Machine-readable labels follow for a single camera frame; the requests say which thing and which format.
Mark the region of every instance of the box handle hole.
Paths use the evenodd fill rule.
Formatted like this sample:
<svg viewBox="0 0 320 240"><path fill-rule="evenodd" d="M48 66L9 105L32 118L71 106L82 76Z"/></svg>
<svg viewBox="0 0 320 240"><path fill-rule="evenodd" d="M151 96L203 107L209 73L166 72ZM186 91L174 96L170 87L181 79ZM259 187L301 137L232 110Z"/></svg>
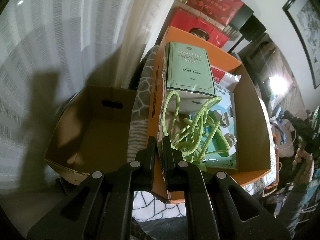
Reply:
<svg viewBox="0 0 320 240"><path fill-rule="evenodd" d="M111 108L116 108L116 109L122 109L123 108L122 103L108 101L108 100L102 100L102 105L104 107L111 107Z"/></svg>

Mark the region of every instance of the white wall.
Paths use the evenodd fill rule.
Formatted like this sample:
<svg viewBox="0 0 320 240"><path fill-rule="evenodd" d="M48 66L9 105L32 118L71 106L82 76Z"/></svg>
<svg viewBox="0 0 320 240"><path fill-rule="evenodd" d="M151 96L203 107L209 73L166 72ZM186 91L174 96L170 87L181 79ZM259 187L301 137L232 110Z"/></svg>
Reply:
<svg viewBox="0 0 320 240"><path fill-rule="evenodd" d="M320 86L316 90L313 88L306 54L297 33L282 10L287 0L242 1L254 10L254 15L266 27L266 32L284 54L297 80L306 108L313 111L320 104ZM228 51L234 43L235 41L229 41L223 49ZM235 52L247 44L247 41L242 41Z"/></svg>

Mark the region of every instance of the bright light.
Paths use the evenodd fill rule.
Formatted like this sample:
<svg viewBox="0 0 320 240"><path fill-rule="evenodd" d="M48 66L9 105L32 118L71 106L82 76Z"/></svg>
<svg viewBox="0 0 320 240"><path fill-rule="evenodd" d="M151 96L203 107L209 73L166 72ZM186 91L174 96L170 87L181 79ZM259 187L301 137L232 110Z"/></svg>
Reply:
<svg viewBox="0 0 320 240"><path fill-rule="evenodd" d="M270 77L270 87L273 93L276 95L284 94L288 90L288 84L279 76Z"/></svg>

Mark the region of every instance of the black picture frame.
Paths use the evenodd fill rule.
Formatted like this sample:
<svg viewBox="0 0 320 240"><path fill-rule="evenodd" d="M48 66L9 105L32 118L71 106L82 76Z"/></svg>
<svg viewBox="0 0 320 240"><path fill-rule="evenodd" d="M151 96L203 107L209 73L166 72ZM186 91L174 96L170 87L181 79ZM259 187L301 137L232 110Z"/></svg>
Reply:
<svg viewBox="0 0 320 240"><path fill-rule="evenodd" d="M315 74L314 74L314 71L313 71L313 65L312 65L312 62L311 62L311 58L310 58L310 55L309 55L309 52L308 52L308 49L307 49L307 46L303 40L303 37L302 37L302 34L300 32L300 29L298 28L295 20L293 19L293 17L291 16L290 12L289 12L289 8L294 4L296 0L288 0L285 5L282 7L282 9L284 10L285 14L287 15L287 17L289 18L291 24L293 25L300 41L301 41L301 44L303 46L303 49L305 51L305 54L307 56L307 60L308 60L308 63L309 63L309 67L310 67L310 71L311 71L311 75L312 75L312 81L313 81L313 87L314 89L316 89L317 87L320 86L320 83L319 84L316 84L316 80L315 80ZM318 12L319 14L319 8L318 7L315 7L316 11Z"/></svg>

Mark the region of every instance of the small green and white box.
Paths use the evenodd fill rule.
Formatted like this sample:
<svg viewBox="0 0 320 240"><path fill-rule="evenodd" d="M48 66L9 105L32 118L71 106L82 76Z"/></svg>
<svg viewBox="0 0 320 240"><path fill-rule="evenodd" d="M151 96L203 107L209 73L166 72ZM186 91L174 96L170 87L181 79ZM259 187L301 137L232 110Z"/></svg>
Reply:
<svg viewBox="0 0 320 240"><path fill-rule="evenodd" d="M170 41L166 44L166 95L180 95L179 113L197 112L203 103L216 96L208 55L205 49ZM172 97L167 111L174 112Z"/></svg>

